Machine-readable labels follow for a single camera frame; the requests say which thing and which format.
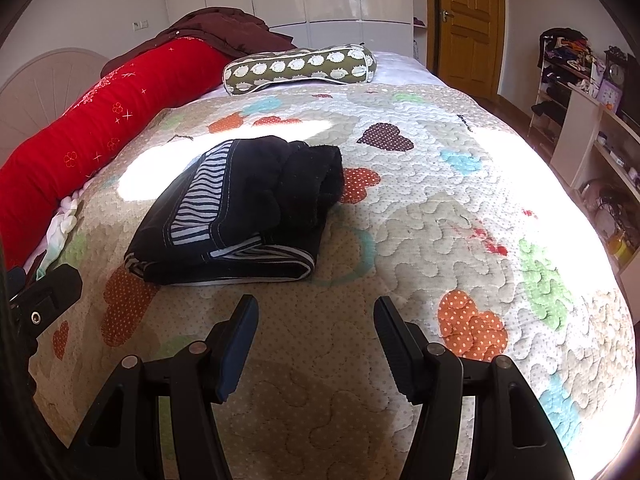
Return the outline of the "wooden bedroom door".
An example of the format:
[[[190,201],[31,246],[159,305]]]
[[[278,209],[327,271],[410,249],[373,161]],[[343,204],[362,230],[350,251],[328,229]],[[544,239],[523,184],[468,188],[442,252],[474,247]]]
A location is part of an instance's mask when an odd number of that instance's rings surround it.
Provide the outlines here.
[[[435,73],[472,98],[497,99],[506,0],[435,0]]]

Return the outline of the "white shelf unit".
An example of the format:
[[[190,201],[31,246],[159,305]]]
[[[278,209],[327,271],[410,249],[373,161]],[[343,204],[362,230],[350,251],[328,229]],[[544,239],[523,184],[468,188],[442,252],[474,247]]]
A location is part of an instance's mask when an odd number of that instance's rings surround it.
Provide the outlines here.
[[[573,86],[551,168],[586,215],[616,278],[639,270],[639,135]]]

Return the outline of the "long red bolster pillow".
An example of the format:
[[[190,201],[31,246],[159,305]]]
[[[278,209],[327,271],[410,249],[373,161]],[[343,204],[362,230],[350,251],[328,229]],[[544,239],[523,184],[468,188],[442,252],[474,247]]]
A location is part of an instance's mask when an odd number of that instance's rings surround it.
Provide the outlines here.
[[[79,190],[165,108],[221,83],[230,58],[195,38],[169,41],[112,70],[1,168],[1,245],[22,266],[61,200]]]

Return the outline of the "dark maroon blanket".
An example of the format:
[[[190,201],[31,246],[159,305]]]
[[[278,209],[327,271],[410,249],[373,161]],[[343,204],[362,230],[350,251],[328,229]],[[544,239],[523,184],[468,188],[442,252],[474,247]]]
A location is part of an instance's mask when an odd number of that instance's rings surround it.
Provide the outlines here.
[[[253,14],[226,6],[208,6],[191,11],[161,30],[154,38],[142,42],[117,58],[112,58],[103,66],[101,76],[106,76],[146,51],[181,38],[203,40],[232,60],[255,53],[295,49],[291,36],[273,32],[261,18]]]

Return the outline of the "dark navy frog pants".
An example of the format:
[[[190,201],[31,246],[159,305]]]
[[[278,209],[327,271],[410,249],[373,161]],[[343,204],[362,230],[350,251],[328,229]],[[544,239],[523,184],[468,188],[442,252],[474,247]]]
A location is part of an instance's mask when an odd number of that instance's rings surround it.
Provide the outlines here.
[[[155,285],[303,280],[344,185],[336,146],[277,136],[224,141],[157,197],[125,268]]]

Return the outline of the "cluttered shoe rack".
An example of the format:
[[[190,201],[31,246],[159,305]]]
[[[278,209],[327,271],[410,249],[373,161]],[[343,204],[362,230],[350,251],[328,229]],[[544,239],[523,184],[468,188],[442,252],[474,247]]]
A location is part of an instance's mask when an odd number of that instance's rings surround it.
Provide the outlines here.
[[[547,29],[540,34],[538,44],[539,79],[527,134],[539,136],[541,149],[551,156],[565,122],[572,88],[590,90],[598,59],[588,38],[574,28]]]

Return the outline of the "white round headboard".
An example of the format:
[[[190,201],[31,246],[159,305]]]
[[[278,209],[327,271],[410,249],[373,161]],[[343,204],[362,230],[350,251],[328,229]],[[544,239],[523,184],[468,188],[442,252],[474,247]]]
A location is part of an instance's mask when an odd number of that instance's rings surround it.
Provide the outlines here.
[[[1,87],[1,163],[90,89],[106,62],[91,50],[65,48],[40,54],[19,68]]]

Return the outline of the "wall power socket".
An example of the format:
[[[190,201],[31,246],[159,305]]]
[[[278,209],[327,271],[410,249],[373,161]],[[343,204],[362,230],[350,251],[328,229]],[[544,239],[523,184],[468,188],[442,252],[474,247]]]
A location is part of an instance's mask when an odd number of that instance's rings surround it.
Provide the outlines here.
[[[149,22],[147,20],[136,21],[132,23],[132,28],[135,32],[142,29],[147,29],[149,27]]]

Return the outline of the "green hedgehog-pattern bolster pillow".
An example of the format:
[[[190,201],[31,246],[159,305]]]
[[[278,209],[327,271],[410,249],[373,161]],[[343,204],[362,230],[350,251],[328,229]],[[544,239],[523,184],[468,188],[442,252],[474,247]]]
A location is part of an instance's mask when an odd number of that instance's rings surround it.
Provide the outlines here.
[[[222,73],[222,85],[230,96],[242,96],[274,84],[307,80],[368,84],[377,68],[373,53],[364,44],[262,52],[229,63]]]

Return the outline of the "patchwork quilted bedspread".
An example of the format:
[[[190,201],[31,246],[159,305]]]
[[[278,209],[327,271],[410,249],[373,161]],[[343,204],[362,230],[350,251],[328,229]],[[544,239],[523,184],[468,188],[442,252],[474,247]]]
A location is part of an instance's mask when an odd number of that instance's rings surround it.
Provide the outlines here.
[[[207,287],[129,273],[125,250],[168,184],[208,148],[258,136],[342,152],[346,193],[314,273]],[[88,185],[61,261],[82,295],[41,335],[30,369],[64,442],[120,359],[172,356],[244,294],[258,301],[258,332],[216,409],[239,479],[398,477],[419,410],[375,335],[381,296],[466,358],[508,356],[578,479],[614,460],[634,420],[634,328],[598,234],[516,132],[443,84],[218,90],[160,113]]]

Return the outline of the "small purple clock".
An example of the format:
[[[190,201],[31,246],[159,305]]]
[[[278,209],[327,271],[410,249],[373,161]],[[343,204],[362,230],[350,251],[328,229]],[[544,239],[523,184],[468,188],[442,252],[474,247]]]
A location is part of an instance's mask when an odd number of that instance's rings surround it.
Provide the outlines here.
[[[603,79],[599,92],[597,95],[597,100],[610,112],[616,113],[618,107],[620,106],[620,101],[622,100],[623,90],[618,88],[615,84],[612,84],[611,81],[607,79]]]

